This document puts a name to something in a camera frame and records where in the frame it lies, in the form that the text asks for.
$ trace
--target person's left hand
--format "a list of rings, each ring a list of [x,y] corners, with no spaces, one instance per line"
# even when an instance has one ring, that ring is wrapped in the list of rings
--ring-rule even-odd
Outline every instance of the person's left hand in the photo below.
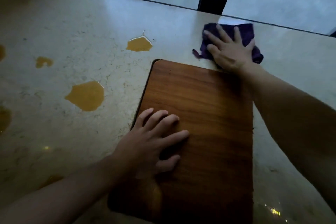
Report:
[[[142,112],[136,120],[133,129],[124,136],[111,155],[123,169],[127,177],[146,178],[161,172],[171,171],[180,160],[174,155],[167,160],[160,160],[160,152],[189,136],[187,130],[162,138],[179,117],[171,114],[161,121],[168,111],[160,110],[154,113],[143,126],[144,120],[153,112],[153,108]]]

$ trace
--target wood grain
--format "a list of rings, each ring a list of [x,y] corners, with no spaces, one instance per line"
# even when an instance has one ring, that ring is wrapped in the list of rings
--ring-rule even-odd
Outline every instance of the wood grain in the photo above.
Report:
[[[252,223],[252,101],[233,75],[159,60],[138,115],[154,107],[180,117],[187,129],[174,171],[132,180],[109,196],[111,210],[155,223]]]

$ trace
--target person's right arm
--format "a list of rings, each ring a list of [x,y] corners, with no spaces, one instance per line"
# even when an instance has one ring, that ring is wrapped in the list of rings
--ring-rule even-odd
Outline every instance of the person's right arm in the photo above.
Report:
[[[237,27],[235,41],[217,29],[222,40],[205,32],[216,63],[247,85],[273,139],[336,213],[336,111],[253,63],[254,40],[243,47]]]

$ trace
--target hand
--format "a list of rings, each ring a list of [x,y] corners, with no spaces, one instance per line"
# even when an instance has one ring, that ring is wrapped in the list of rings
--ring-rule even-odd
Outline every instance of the hand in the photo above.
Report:
[[[209,44],[207,49],[218,65],[229,72],[238,73],[245,64],[252,63],[251,52],[255,46],[254,39],[244,47],[238,27],[234,28],[234,41],[221,25],[217,24],[216,28],[221,40],[207,30],[204,31],[204,34],[214,43]]]
[[[162,138],[179,117],[172,114],[161,121],[168,111],[154,113],[143,126],[144,120],[153,112],[153,108],[142,112],[136,120],[133,129],[124,136],[117,145],[112,158],[121,166],[128,178],[146,178],[161,172],[171,171],[180,160],[174,155],[167,160],[160,160],[160,152],[189,136],[187,130]]]

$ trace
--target forearm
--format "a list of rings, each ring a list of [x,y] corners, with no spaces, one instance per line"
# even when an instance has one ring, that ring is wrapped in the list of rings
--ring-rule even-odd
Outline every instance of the forearm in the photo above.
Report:
[[[336,209],[336,111],[257,64],[239,76],[279,147]]]
[[[2,223],[72,223],[120,179],[105,159],[2,209]]]

